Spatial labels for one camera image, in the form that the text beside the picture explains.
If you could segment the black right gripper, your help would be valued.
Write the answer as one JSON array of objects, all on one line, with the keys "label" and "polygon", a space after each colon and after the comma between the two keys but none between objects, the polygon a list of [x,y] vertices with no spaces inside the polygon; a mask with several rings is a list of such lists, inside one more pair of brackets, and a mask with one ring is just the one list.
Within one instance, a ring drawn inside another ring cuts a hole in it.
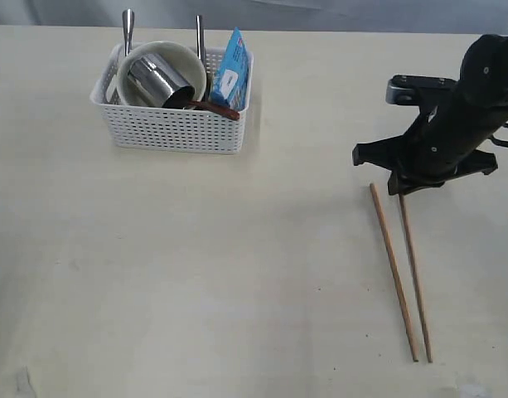
[{"label": "black right gripper", "polygon": [[421,112],[402,135],[358,143],[355,166],[364,163],[390,171],[390,195],[441,187],[445,182],[497,168],[496,156],[478,149],[498,129],[498,108],[470,104],[448,94],[433,110]]}]

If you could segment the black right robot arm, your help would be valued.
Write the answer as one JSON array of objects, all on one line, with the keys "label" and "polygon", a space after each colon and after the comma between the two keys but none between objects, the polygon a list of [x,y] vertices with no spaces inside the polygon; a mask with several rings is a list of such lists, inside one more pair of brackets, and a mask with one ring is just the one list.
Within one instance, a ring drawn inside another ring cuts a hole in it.
[{"label": "black right robot arm", "polygon": [[386,101],[416,106],[418,116],[399,136],[358,143],[352,162],[388,170],[391,196],[494,172],[495,155],[479,146],[508,122],[508,36],[483,35],[472,43],[457,80],[394,75]]}]

